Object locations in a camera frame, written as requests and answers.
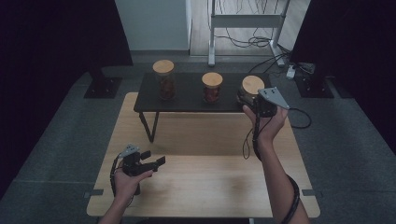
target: controller strap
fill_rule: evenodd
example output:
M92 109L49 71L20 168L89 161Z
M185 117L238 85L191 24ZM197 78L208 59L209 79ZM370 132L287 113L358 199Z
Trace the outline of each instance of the controller strap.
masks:
M111 171L110 171L110 184L111 184L111 189L113 190L114 197L116 196L116 180L114 179L114 175L116 173L116 166L117 166L117 162L119 161L119 156L117 156L117 158L114 160L113 166L111 167Z
M287 224L290 222L290 220L294 216L294 213L296 212L297 206L300 202L300 189L298 188L298 185L294 181L293 178L291 178L289 175L288 175L288 178L289 178L290 183L293 185L294 199L293 199L293 203L291 204L288 214L283 218L283 220L281 222L282 224Z
M253 150L254 150L254 153L256 154L256 157L261 161L262 158L260 157L260 153L258 150L259 143L257 142L257 139L259 138L259 134L260 134L260 130L259 130L260 129L260 113L259 113L259 102L258 102L257 98L255 98L253 100L253 106L256 110L256 122L254 123L253 139L252 139Z

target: jar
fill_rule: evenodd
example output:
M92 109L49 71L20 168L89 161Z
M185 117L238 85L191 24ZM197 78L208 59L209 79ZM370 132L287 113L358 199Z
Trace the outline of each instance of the jar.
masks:
M256 76L245 77L237 93L238 102L253 106L253 99L259 94L259 89L263 88L265 88L265 85L261 78Z
M160 98L163 100L173 99L176 95L175 77L173 74L175 65L169 60L160 60L152 68L160 84Z
M204 82L204 101L214 104L219 99L222 76L218 73L206 73L202 76Z

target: black stand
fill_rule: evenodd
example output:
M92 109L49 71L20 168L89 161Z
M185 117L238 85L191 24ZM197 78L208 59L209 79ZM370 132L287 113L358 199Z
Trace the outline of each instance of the black stand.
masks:
M297 88L303 98L334 98L326 79L312 77L294 77Z
M84 98L111 98L114 99L121 84L121 77L96 78L90 71L92 83L85 92Z
M121 84L121 77L105 77L101 67L92 61L86 60L88 72L92 77L92 83L85 92L84 98L111 98L114 99Z

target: black curtain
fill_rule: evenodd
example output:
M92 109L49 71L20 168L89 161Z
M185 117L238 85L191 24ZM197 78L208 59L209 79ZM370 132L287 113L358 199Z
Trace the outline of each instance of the black curtain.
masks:
M0 16L2 197L87 63L132 59L113 0L8 0Z
M311 0L290 60L334 76L396 154L395 12L391 0Z

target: wooden lid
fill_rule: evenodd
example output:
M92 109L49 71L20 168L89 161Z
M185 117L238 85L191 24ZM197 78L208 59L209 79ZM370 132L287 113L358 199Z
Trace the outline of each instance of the wooden lid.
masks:
M169 75L174 67L175 65L169 60L160 60L152 65L152 69L160 76Z
M209 89L215 89L222 82L222 76L218 73L206 73L202 76L202 81Z
M265 88L265 85L261 78L248 76L242 81L242 87L247 93L257 95L259 93L258 90Z

